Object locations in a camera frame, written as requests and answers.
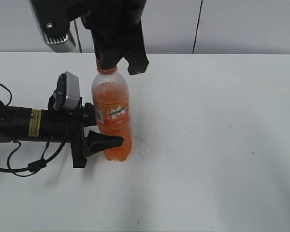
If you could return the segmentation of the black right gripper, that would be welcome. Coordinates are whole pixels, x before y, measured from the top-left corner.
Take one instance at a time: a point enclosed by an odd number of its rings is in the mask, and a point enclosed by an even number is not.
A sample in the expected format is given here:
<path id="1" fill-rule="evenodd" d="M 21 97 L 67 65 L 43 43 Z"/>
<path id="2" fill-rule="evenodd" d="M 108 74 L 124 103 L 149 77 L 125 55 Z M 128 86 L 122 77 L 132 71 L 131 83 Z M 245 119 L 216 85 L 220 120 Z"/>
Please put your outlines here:
<path id="1" fill-rule="evenodd" d="M 103 68 L 113 68 L 122 59 L 130 75 L 145 73 L 149 65 L 145 52 L 141 17 L 145 0 L 86 0 L 81 16 L 91 31 L 96 59 Z"/>

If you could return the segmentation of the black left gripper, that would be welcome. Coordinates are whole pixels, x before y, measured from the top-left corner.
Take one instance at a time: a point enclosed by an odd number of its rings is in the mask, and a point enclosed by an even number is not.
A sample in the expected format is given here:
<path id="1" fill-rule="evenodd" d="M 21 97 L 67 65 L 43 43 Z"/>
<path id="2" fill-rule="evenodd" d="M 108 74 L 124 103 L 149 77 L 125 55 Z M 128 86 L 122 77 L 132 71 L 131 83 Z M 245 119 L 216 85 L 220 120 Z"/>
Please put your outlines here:
<path id="1" fill-rule="evenodd" d="M 89 131 L 84 139 L 84 127 L 97 126 L 94 105 L 79 101 L 76 108 L 55 110 L 55 97 L 50 97 L 47 109 L 42 111 L 40 140 L 71 145 L 73 168 L 85 168 L 87 159 L 107 149 L 120 147 L 124 139 Z"/>

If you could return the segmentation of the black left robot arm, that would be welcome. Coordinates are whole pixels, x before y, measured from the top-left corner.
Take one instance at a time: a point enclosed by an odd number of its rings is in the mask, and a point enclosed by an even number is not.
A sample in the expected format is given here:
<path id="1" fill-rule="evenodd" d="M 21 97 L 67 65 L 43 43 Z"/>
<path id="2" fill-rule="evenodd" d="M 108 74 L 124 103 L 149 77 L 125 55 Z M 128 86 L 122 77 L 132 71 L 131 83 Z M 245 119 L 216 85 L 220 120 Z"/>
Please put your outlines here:
<path id="1" fill-rule="evenodd" d="M 120 147 L 124 139 L 89 131 L 95 126 L 94 106 L 81 102 L 74 109 L 52 107 L 54 98 L 49 99 L 46 110 L 6 106 L 0 101 L 0 143 L 16 141 L 54 142 L 71 145 L 72 166 L 85 168 L 87 158 L 101 151 Z"/>

